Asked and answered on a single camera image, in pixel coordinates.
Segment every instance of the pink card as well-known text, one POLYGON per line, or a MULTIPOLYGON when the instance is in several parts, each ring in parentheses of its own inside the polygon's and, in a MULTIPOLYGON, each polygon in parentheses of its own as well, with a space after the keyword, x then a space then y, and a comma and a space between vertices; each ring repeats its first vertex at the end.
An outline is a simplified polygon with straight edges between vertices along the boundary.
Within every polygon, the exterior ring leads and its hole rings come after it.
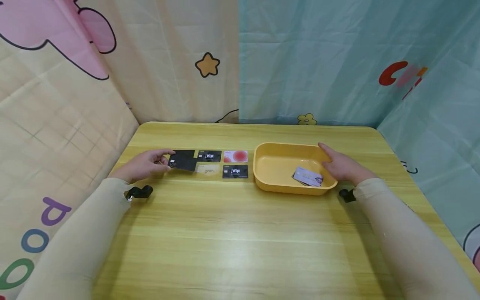
POLYGON ((248 162, 248 151, 225 151, 223 153, 224 163, 246 163, 248 162))

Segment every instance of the card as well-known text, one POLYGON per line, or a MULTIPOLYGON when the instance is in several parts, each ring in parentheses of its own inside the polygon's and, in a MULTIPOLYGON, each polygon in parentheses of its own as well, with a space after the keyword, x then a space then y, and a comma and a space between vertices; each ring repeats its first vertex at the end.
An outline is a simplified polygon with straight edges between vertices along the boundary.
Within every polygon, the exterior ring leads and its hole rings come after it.
POLYGON ((174 155, 193 157, 195 150, 174 150, 174 155))
POLYGON ((300 182, 300 183, 303 184, 304 186, 310 186, 310 185, 308 185, 308 184, 306 184, 306 183, 301 182, 300 180, 296 180, 296 181, 300 182))
POLYGON ((183 154, 174 154, 170 155, 168 165, 171 168, 195 172, 195 167, 197 166, 197 159, 188 155, 185 156, 183 154))
POLYGON ((220 172, 220 165, 197 165, 196 172, 210 177, 220 172))
POLYGON ((246 163, 248 162, 248 151, 225 151, 223 153, 224 163, 246 163))
POLYGON ((248 178, 248 165, 223 166, 223 178, 248 178))
POLYGON ((220 162, 222 151, 200 150, 198 151, 197 161, 220 162))
POLYGON ((293 179, 302 183, 306 183, 310 186, 321 186, 322 181, 324 180, 322 175, 302 167, 297 167, 295 174, 293 174, 293 179))

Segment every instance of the right hand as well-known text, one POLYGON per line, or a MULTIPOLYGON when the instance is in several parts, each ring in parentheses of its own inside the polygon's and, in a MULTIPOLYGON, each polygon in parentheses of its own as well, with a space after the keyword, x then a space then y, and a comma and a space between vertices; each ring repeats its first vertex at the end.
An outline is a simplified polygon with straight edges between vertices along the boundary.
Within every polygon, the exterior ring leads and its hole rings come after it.
POLYGON ((353 158, 337 152, 323 143, 318 143, 318 146, 322 148, 332 160, 331 162, 324 161, 322 165, 336 180, 347 180, 357 186, 364 180, 377 178, 375 173, 359 164, 353 158))

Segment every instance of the red letter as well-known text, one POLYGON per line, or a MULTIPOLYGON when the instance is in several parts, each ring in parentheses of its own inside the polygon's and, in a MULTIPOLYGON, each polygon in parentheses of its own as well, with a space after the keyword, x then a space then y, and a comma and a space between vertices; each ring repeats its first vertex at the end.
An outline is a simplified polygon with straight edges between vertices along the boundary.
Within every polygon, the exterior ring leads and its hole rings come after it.
POLYGON ((385 71, 382 72, 382 74, 380 75, 380 78, 378 79, 378 82, 381 85, 393 84, 396 80, 395 78, 392 78, 393 73, 405 68, 407 65, 408 65, 408 62, 406 61, 397 61, 392 63, 388 68, 385 69, 385 71))

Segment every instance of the hand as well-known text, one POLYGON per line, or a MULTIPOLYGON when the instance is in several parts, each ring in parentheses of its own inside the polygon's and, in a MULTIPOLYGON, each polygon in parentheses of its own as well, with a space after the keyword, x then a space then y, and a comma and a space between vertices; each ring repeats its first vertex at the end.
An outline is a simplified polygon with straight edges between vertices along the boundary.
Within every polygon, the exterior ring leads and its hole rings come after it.
POLYGON ((168 172, 170 167, 168 166, 168 159, 163 156, 164 154, 172 155, 175 154, 175 151, 170 149, 145 151, 113 171, 109 177, 135 183, 154 173, 168 172))
POLYGON ((324 161, 322 165, 336 180, 351 181, 357 186, 364 180, 377 178, 375 173, 359 164, 353 158, 337 152, 323 143, 318 143, 318 146, 322 148, 332 160, 332 162, 324 161))

